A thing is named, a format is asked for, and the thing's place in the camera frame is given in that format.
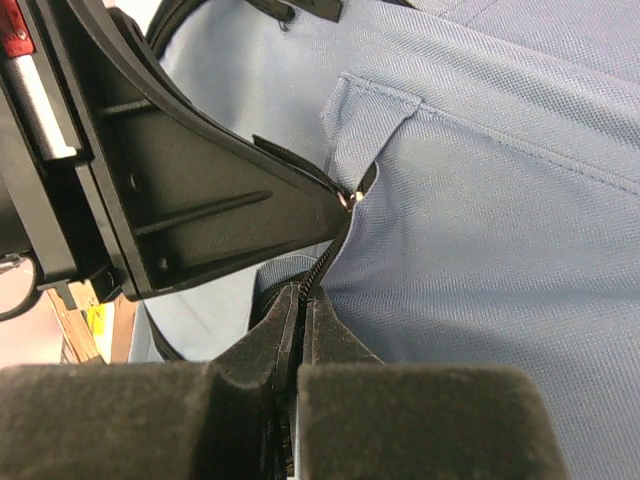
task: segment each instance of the light blue fabric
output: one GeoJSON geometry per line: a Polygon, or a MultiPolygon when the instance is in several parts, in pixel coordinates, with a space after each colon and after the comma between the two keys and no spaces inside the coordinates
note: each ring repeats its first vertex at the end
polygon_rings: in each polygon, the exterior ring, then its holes
{"type": "MultiPolygon", "coordinates": [[[[640,4],[416,6],[351,0],[338,24],[298,11],[283,32],[246,2],[210,1],[164,65],[216,121],[345,185],[376,162],[324,282],[375,353],[521,367],[573,477],[635,479],[640,4]]],[[[275,278],[289,267],[268,269],[275,278]]],[[[202,309],[180,331],[244,325],[254,275],[236,280],[200,287],[202,309]],[[221,321],[209,302],[243,305],[245,316],[221,321]]],[[[163,311],[152,314],[170,333],[176,320],[163,311]]]]}
{"type": "MultiPolygon", "coordinates": [[[[185,359],[211,360],[247,332],[254,292],[309,270],[314,261],[303,254],[285,255],[197,288],[147,300],[146,310],[185,359]]],[[[134,318],[129,362],[162,362],[142,307],[134,318]]]]}

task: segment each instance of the black zipper teeth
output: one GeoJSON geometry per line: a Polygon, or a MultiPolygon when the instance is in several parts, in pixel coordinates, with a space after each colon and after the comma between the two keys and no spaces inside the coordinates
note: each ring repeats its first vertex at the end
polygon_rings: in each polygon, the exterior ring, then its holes
{"type": "Polygon", "coordinates": [[[338,237],[331,242],[331,245],[329,245],[320,258],[318,258],[313,267],[311,267],[302,279],[302,282],[300,282],[298,286],[298,301],[301,306],[306,307],[309,297],[313,293],[313,289],[322,280],[322,277],[328,269],[327,267],[331,266],[331,263],[335,260],[340,251],[340,247],[344,243],[347,231],[348,228],[345,229],[344,234],[338,235],[338,237]]]}
{"type": "MultiPolygon", "coordinates": [[[[286,148],[282,147],[281,145],[277,145],[275,143],[270,144],[269,148],[274,150],[276,153],[279,153],[279,155],[276,154],[276,157],[282,160],[285,160],[291,154],[291,152],[289,152],[286,148]]],[[[323,185],[331,193],[335,193],[335,194],[340,193],[345,198],[349,198],[350,192],[348,192],[345,188],[343,188],[342,185],[335,182],[329,175],[327,175],[321,169],[316,167],[313,163],[309,163],[307,170],[303,170],[297,167],[296,165],[293,165],[293,166],[302,170],[311,178],[317,180],[321,185],[323,185]]]]}
{"type": "Polygon", "coordinates": [[[145,313],[149,322],[149,329],[151,330],[151,338],[153,339],[153,343],[162,359],[165,361],[184,361],[184,357],[182,356],[182,354],[175,348],[173,348],[173,346],[164,337],[164,335],[162,335],[162,332],[158,328],[158,325],[156,325],[156,322],[153,321],[149,310],[147,310],[146,308],[145,313]]]}
{"type": "Polygon", "coordinates": [[[176,0],[171,8],[167,10],[167,12],[162,16],[162,19],[158,22],[157,27],[154,29],[151,40],[149,41],[149,45],[151,48],[155,46],[155,43],[158,41],[158,37],[160,37],[160,33],[164,30],[164,27],[167,26],[171,17],[173,17],[176,12],[185,4],[186,0],[176,0]]]}
{"type": "Polygon", "coordinates": [[[301,281],[305,275],[306,272],[293,275],[292,277],[289,277],[282,282],[271,285],[269,288],[261,292],[254,302],[249,328],[254,328],[258,323],[260,323],[269,309],[273,306],[276,298],[278,298],[278,295],[284,287],[286,287],[287,285],[291,285],[292,283],[301,281]]]}

